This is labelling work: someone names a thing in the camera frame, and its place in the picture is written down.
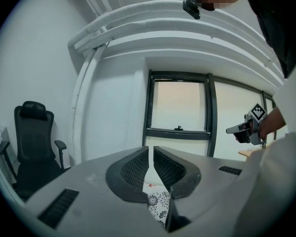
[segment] office chair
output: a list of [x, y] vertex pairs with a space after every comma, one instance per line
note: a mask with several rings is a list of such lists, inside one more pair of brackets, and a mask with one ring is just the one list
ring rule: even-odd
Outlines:
[[63, 153], [66, 144], [55, 141], [59, 149], [61, 167], [55, 160], [51, 147], [51, 128], [54, 114], [43, 104], [27, 101], [14, 110], [17, 137], [17, 159], [21, 163], [16, 175], [7, 155], [9, 142], [0, 145], [0, 155], [4, 155], [7, 165], [16, 179], [16, 192], [27, 200], [33, 193], [60, 176], [64, 170]]

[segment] person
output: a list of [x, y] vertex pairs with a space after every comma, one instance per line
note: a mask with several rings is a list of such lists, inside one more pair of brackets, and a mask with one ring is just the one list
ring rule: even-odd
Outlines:
[[[238, 0], [191, 0], [205, 10], [213, 11]], [[273, 48], [280, 62], [284, 78], [296, 65], [296, 0], [248, 0], [257, 15], [267, 44]], [[261, 122], [261, 139], [286, 125], [280, 110], [275, 107]]]

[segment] vent grille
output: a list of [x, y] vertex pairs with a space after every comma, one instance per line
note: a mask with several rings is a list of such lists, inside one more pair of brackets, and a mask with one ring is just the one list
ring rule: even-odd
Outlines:
[[231, 168], [231, 167], [227, 167], [227, 166], [222, 166], [219, 168], [219, 170], [223, 171], [223, 172], [227, 172], [230, 174], [234, 174], [234, 175], [240, 175], [241, 173], [241, 169], [237, 169], [237, 168]]
[[78, 191], [64, 189], [63, 192], [61, 192], [61, 194], [45, 209], [38, 219], [51, 228], [56, 228], [78, 194]]

